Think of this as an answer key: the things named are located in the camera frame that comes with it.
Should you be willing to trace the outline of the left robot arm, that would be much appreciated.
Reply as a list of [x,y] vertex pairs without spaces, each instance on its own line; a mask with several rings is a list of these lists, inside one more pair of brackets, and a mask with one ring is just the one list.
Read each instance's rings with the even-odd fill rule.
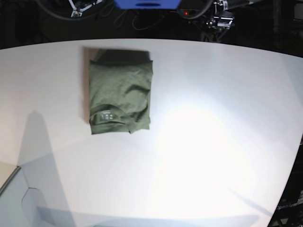
[[228,30],[235,18],[235,10],[259,3],[260,0],[207,0],[204,8],[194,14],[195,22],[205,29]]

